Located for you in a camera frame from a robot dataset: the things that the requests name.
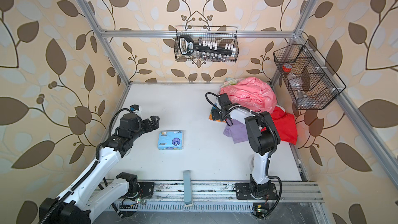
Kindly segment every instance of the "black cable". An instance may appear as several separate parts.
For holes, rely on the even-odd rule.
[[[218,108],[218,107],[216,106],[216,104],[214,104],[213,102],[211,102],[211,101],[207,98],[207,95],[209,95],[209,94],[214,95],[215,97],[218,97],[218,95],[216,95],[215,93],[212,93],[212,92],[208,92],[208,93],[205,94],[205,97],[206,97],[207,102],[209,102],[212,106],[214,106],[214,107],[220,112],[221,109]]]

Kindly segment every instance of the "crumpled clothes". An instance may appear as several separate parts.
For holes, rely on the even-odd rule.
[[[226,93],[232,103],[238,103],[255,112],[272,113],[276,104],[276,96],[272,88],[262,80],[248,77],[236,85],[221,88],[220,94]]]

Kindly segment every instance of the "wire basket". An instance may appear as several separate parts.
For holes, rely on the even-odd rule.
[[[174,54],[177,62],[236,62],[239,54],[237,27],[176,26]]]
[[[322,110],[346,88],[343,80],[323,56],[324,65],[314,59],[310,52],[312,47],[307,41],[304,45],[292,44],[273,53],[275,64],[296,109]],[[332,77],[336,75],[337,82],[341,84],[336,85],[326,70]]]

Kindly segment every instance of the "mounting plate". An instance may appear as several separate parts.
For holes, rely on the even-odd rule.
[[[251,196],[248,183],[235,183],[235,191],[238,200],[259,200]],[[267,191],[267,194],[268,200],[276,200],[278,198],[275,184],[271,183],[271,189]]]

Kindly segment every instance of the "tissue pack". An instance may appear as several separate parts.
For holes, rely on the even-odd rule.
[[[181,150],[182,131],[162,131],[159,133],[159,150]]]

